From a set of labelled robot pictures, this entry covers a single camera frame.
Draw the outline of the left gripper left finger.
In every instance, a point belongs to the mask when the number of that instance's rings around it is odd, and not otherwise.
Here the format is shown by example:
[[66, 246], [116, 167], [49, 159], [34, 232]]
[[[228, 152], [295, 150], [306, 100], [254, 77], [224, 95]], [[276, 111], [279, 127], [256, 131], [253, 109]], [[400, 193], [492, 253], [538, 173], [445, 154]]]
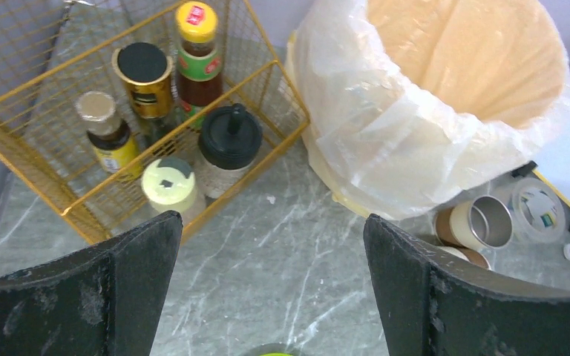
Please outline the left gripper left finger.
[[0, 277], [0, 355], [149, 355], [182, 231], [167, 211]]

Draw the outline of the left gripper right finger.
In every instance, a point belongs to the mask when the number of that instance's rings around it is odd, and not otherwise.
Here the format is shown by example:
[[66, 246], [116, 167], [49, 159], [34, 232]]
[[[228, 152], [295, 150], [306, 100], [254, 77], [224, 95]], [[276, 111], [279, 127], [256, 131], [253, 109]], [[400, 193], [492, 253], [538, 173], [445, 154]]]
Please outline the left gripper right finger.
[[391, 355], [570, 355], [570, 291], [481, 268], [375, 214], [363, 241]]

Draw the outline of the white mug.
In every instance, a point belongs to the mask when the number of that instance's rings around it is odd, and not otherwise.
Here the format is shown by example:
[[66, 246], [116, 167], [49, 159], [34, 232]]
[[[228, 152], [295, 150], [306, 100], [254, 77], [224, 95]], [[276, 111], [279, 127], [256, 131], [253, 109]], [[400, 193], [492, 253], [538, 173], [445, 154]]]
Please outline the white mug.
[[489, 271], [491, 270], [490, 263], [479, 252], [476, 252], [469, 248], [455, 248], [450, 246], [439, 246], [439, 249], [449, 254], [452, 254], [453, 256], [456, 256], [462, 260], [473, 263], [476, 266], [480, 266], [481, 268], [487, 269]]

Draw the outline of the cream lid shaker jar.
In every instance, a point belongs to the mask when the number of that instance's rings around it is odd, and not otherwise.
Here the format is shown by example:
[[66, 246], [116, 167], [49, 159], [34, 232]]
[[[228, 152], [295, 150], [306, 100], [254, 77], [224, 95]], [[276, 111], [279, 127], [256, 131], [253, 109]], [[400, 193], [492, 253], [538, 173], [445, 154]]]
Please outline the cream lid shaker jar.
[[206, 209], [206, 197], [197, 184], [193, 168], [177, 156], [165, 156], [147, 165], [142, 173], [141, 188], [153, 212], [176, 211], [184, 225]]

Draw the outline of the small yellow label bottle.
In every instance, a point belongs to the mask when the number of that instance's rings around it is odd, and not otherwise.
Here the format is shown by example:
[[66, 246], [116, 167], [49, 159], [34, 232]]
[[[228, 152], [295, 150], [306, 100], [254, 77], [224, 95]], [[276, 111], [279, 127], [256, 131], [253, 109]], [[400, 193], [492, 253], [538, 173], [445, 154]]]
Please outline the small yellow label bottle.
[[104, 171], [122, 179], [136, 179], [143, 168], [131, 163], [140, 148], [128, 123], [117, 114], [114, 98], [101, 91], [88, 91], [75, 101], [75, 108], [85, 126], [86, 135]]

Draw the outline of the black lid shaker jar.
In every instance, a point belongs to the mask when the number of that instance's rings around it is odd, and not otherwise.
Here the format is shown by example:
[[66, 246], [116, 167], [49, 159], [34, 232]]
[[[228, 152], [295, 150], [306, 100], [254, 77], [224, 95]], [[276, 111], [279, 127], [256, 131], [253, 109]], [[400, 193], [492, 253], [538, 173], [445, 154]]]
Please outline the black lid shaker jar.
[[221, 197], [250, 169], [263, 141], [257, 119], [240, 103], [210, 111], [202, 122], [194, 172], [202, 192]]

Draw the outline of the tall yellow label spice jar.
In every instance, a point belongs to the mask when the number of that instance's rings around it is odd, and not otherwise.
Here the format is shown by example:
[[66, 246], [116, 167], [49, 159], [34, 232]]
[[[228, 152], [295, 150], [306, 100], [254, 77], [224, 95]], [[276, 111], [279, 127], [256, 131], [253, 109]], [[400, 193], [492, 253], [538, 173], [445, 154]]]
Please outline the tall yellow label spice jar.
[[111, 64], [150, 147], [177, 127], [171, 57], [152, 43], [134, 42], [117, 48]]

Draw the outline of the red cap sauce bottle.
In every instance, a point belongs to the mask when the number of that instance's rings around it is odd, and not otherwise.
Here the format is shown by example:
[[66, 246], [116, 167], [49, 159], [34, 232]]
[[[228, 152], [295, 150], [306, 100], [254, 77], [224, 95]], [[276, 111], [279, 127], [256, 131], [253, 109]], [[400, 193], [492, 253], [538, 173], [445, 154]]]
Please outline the red cap sauce bottle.
[[223, 94], [223, 59], [214, 9], [187, 1], [175, 13], [179, 33], [176, 87], [183, 119], [189, 120]]

